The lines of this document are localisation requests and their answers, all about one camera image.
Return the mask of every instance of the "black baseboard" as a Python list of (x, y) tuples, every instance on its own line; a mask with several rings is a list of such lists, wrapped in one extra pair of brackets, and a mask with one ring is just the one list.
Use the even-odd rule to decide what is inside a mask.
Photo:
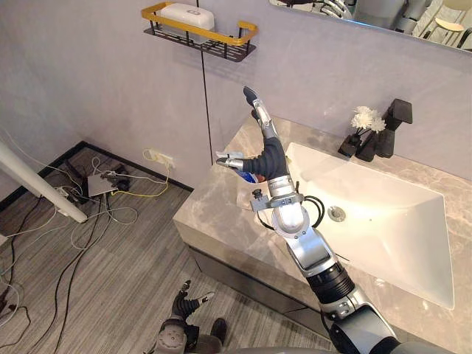
[[(98, 153), (101, 153), (105, 156), (111, 157), (112, 159), (115, 159), (117, 161), (122, 162), (123, 164), (127, 164), (128, 166), (132, 166), (136, 168), (137, 170), (141, 170), (142, 172), (146, 172), (154, 177), (160, 178), (160, 179), (165, 179), (165, 176), (162, 175), (161, 173), (157, 173), (155, 171), (152, 171), (144, 166), (141, 166), (140, 164), (137, 164), (135, 162), (129, 161), (127, 159), (124, 159), (118, 155), (115, 155), (114, 153), (110, 153), (107, 150), (103, 150), (100, 147), (97, 147), (93, 144), (89, 144), (88, 142), (79, 142), (77, 145), (74, 147), (71, 147), (68, 149), (65, 153), (63, 153), (61, 156), (57, 157), (56, 160), (51, 162), (49, 166), (53, 167), (59, 167), (64, 163), (64, 161), (70, 159), (75, 155), (76, 153), (79, 153), (83, 148), (89, 148), (93, 151), (97, 151)], [(53, 172), (54, 169), (51, 167), (45, 167), (41, 171), (38, 172), (38, 175), (42, 178), (46, 177), (49, 175), (51, 172)], [(188, 190), (190, 192), (193, 191), (192, 187), (187, 186), (186, 184), (183, 184), (179, 181), (176, 181), (175, 179), (169, 178), (169, 183), (176, 185), (177, 187), (180, 187), (184, 190)], [(10, 193), (5, 199), (0, 201), (0, 212), (8, 208), (9, 205), (11, 205), (14, 201), (16, 201), (18, 198), (20, 198), (24, 193), (26, 193), (28, 190), (25, 187), (19, 187), (16, 190), (14, 190), (12, 193)]]

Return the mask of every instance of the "wall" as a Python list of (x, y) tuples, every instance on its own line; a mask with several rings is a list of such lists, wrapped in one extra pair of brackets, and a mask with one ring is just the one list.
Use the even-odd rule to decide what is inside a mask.
[(214, 148), (222, 148), (249, 114), (242, 87), (269, 111), (344, 136), (352, 110), (385, 111), (396, 97), (412, 102), (395, 153), (472, 176), (472, 55), (395, 32), (271, 6), (268, 1), (201, 0), (219, 30), (237, 20), (257, 24), (257, 49), (242, 63), (204, 55)]
[[(197, 185), (210, 165), (201, 55), (142, 33), (139, 11), (156, 2), (2, 1), (1, 126), (45, 162), (84, 139), (163, 173), (141, 157), (154, 147), (175, 158), (174, 179)], [(470, 54), (265, 0), (200, 3), (222, 32), (237, 34), (239, 19), (260, 27), (242, 63), (204, 55), (213, 150), (249, 114), (243, 84), (271, 113), (337, 135), (357, 105), (383, 111), (399, 97), (414, 124), (399, 128), (396, 153), (470, 177)], [(0, 199), (16, 186), (0, 175)]]
[[(211, 164), (201, 53), (142, 33), (155, 3), (2, 1), (1, 126), (44, 162), (84, 139), (165, 173), (153, 147), (195, 186)], [(1, 175), (0, 200), (17, 186)]]

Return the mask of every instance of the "white soap bar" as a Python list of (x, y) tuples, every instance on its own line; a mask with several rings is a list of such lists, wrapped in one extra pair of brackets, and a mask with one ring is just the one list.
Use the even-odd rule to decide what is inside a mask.
[[(213, 13), (201, 7), (195, 7), (187, 4), (171, 4), (160, 11), (160, 16), (170, 20), (183, 22), (191, 26), (203, 28), (204, 30), (213, 30), (215, 28), (215, 17)], [(163, 26), (165, 32), (171, 32), (185, 37), (185, 31), (181, 31), (170, 26)], [(190, 38), (197, 43), (203, 43), (207, 39), (199, 35), (190, 34)]]

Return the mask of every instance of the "faucet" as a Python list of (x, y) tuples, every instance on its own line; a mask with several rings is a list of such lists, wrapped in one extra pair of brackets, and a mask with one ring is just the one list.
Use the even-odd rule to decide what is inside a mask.
[(401, 123), (413, 123), (412, 104), (394, 99), (389, 109), (383, 114), (386, 127), (380, 133), (372, 131), (364, 140), (364, 143), (357, 149), (355, 157), (360, 160), (370, 162), (374, 156), (390, 158), (393, 155), (395, 145), (395, 131)]

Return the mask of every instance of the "bathroom sink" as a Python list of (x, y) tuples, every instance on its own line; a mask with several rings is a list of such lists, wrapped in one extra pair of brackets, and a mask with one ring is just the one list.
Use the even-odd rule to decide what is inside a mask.
[[(286, 154), (299, 191), (331, 208), (317, 229), (341, 261), (379, 283), (454, 307), (441, 194), (295, 143)], [(303, 205), (316, 219), (316, 208)]]

